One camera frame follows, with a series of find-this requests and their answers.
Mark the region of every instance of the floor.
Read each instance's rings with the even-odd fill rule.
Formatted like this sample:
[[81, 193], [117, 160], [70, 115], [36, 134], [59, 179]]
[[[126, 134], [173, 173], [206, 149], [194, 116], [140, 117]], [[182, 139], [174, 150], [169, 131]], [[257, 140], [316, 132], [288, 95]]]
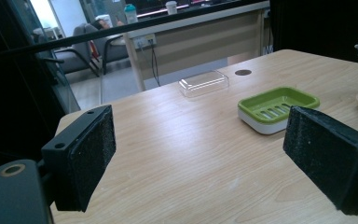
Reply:
[[[166, 74], [159, 77], [159, 83], [161, 86], [166, 85], [225, 66], [226, 58]], [[107, 74], [104, 76], [96, 77], [90, 70], [83, 70], [67, 74], [66, 77], [81, 109], [89, 109], [139, 92], [129, 59], [108, 64]], [[157, 88], [158, 83], [150, 78], [145, 80], [145, 87], [147, 90]]]

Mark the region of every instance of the monitor screen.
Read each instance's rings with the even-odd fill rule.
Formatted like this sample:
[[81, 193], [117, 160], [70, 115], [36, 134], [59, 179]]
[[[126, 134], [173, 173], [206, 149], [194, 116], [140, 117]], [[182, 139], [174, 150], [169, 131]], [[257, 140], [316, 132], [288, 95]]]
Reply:
[[[165, 4], [172, 0], [126, 0], [126, 4], [133, 4], [136, 7], [138, 19], [159, 16], [167, 13]], [[175, 0], [177, 8], [189, 6], [190, 0]]]

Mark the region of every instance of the gray chair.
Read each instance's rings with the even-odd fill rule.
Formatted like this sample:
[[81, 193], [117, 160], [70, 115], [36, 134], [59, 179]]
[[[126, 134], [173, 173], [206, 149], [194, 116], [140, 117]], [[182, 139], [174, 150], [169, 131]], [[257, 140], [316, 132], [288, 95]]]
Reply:
[[[85, 25], [85, 30], [87, 34], [98, 31], [97, 28], [90, 24]], [[113, 38], [103, 37], [93, 40], [95, 47], [97, 48], [99, 54], [102, 56], [104, 75], [106, 74], [107, 63], [115, 62], [129, 57], [125, 45], [111, 45], [112, 41], [118, 38], [120, 38], [120, 36]]]
[[[85, 25], [85, 23], [78, 25], [73, 36], [85, 34]], [[60, 67], [65, 74], [90, 69], [95, 76], [99, 76], [99, 67], [91, 59], [89, 41], [74, 44], [70, 48], [54, 50], [54, 54], [58, 60], [63, 61]]]

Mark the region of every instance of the desk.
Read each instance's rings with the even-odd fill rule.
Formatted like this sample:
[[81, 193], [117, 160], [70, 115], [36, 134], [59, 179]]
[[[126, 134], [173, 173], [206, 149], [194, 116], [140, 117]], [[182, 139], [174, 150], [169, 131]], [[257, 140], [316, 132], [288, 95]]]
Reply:
[[284, 153], [284, 131], [259, 134], [237, 115], [240, 99], [286, 85], [358, 131], [358, 63], [281, 50], [219, 71], [221, 91], [185, 98], [172, 83], [112, 102], [117, 152], [87, 212], [52, 205], [56, 223], [358, 223]]
[[155, 34], [161, 76], [223, 58], [233, 61], [238, 55], [243, 61], [262, 54], [267, 7], [269, 1], [261, 1], [124, 34], [139, 91], [145, 90], [144, 80], [153, 77], [152, 50], [136, 49], [133, 38]]

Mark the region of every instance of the transparent lid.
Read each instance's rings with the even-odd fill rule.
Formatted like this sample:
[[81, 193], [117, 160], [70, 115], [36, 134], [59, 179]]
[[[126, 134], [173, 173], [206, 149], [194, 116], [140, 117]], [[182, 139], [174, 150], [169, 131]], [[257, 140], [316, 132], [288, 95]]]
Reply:
[[228, 77], [218, 71], [198, 74], [181, 79], [179, 89], [185, 97], [195, 97], [228, 87]]

